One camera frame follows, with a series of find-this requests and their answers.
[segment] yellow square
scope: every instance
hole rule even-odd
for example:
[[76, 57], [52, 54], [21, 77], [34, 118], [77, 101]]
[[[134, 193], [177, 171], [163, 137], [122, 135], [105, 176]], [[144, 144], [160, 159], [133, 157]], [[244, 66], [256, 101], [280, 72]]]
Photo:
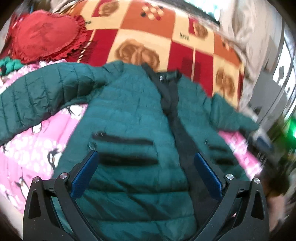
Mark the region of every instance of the yellow square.
[[166, 71], [171, 40], [147, 32], [119, 29], [107, 63], [122, 60], [129, 64], [148, 63], [154, 71]]
[[98, 5], [100, 4], [100, 0], [89, 0], [84, 5], [81, 10], [81, 15], [85, 19], [86, 29], [118, 29], [124, 19], [127, 9], [129, 8], [131, 0], [117, 1], [119, 8], [109, 16], [99, 16], [92, 17], [98, 15]]
[[206, 28], [208, 31], [207, 37], [205, 39], [198, 38], [197, 36], [189, 33], [190, 26], [188, 14], [178, 9], [175, 9], [175, 12], [176, 19], [172, 40], [200, 52], [213, 55], [215, 43], [213, 31]]
[[214, 55], [213, 94], [218, 92], [233, 107], [238, 106], [239, 68]]

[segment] blue object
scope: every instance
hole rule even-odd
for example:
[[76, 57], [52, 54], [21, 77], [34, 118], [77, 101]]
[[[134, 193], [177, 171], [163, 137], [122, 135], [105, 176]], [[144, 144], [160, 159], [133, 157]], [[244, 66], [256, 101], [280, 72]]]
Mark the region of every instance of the blue object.
[[82, 162], [83, 167], [76, 174], [72, 183], [70, 196], [73, 200], [81, 198], [99, 164], [99, 154], [94, 151], [87, 155]]
[[200, 153], [196, 153], [194, 157], [194, 165], [204, 184], [206, 185], [211, 197], [215, 200], [222, 199], [222, 183], [217, 178], [216, 174], [209, 167], [206, 160]]

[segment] quilted fabric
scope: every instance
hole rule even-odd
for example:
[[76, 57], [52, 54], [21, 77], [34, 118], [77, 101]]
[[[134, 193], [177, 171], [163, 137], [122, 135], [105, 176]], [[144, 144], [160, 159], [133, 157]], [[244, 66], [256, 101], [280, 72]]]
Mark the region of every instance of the quilted fabric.
[[[200, 85], [186, 77], [178, 82], [178, 92], [180, 120], [207, 158], [211, 159], [211, 151], [205, 140], [229, 149], [216, 129], [257, 128], [222, 97], [214, 95], [211, 100]], [[132, 153], [157, 159], [157, 164], [99, 165], [77, 204], [103, 240], [185, 240], [197, 231], [198, 225], [160, 98], [140, 66], [121, 61], [103, 67], [79, 63], [46, 66], [21, 77], [1, 94], [0, 145], [66, 106], [88, 103], [54, 176], [69, 172], [81, 162], [90, 150], [90, 143], [95, 143], [99, 153], [118, 156]], [[153, 145], [94, 140], [92, 134], [98, 131], [147, 139]], [[220, 167], [247, 180], [238, 164]]]

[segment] black pocket zipper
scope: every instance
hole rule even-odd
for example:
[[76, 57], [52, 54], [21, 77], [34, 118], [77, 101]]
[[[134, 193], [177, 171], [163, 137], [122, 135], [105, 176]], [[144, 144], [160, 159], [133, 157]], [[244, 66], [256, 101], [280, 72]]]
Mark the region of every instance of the black pocket zipper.
[[103, 131], [98, 131], [93, 133], [92, 138], [95, 140], [118, 143], [118, 144], [149, 145], [149, 146], [154, 145], [153, 141], [150, 141], [147, 139], [113, 136], [113, 135], [108, 135]]

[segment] metal bolt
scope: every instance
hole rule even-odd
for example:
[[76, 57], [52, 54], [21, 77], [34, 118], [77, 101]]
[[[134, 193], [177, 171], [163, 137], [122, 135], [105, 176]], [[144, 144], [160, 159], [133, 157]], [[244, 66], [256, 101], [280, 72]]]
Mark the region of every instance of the metal bolt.
[[234, 176], [232, 174], [226, 174], [226, 178], [232, 180], [234, 179]]
[[61, 178], [61, 179], [65, 179], [67, 176], [68, 176], [68, 173], [63, 172], [63, 173], [60, 175], [60, 178]]
[[254, 178], [254, 182], [256, 182], [257, 184], [260, 183], [260, 179], [259, 178]]
[[33, 182], [34, 182], [34, 183], [39, 182], [39, 180], [40, 180], [40, 177], [34, 177], [34, 178], [33, 178]]

